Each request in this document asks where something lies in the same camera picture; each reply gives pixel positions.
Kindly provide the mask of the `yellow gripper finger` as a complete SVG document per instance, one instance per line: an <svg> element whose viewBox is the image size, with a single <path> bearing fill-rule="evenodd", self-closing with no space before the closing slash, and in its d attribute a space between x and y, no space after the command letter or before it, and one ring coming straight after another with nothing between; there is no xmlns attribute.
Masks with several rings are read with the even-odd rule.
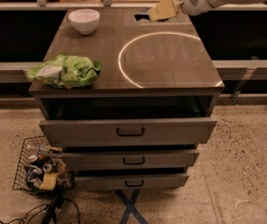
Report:
<svg viewBox="0 0 267 224"><path fill-rule="evenodd" d="M161 0L160 3L148 10L148 16L151 21L167 20L177 14L176 0Z"/></svg>

